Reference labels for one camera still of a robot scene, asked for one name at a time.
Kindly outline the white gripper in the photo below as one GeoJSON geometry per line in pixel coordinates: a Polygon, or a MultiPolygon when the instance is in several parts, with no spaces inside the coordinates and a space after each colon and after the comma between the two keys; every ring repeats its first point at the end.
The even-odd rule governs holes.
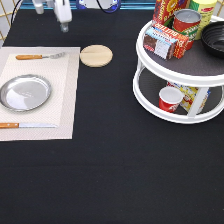
{"type": "Polygon", "coordinates": [[[69,31],[68,24],[72,21],[72,12],[69,0],[32,0],[35,10],[38,14],[44,13],[44,3],[52,8],[57,20],[61,23],[60,28],[63,33],[69,31]]]}

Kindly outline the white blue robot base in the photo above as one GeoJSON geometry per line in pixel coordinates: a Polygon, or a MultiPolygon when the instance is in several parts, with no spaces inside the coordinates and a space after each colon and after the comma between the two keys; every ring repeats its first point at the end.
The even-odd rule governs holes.
{"type": "Polygon", "coordinates": [[[120,5],[121,0],[76,0],[78,9],[116,10],[120,5]]]}

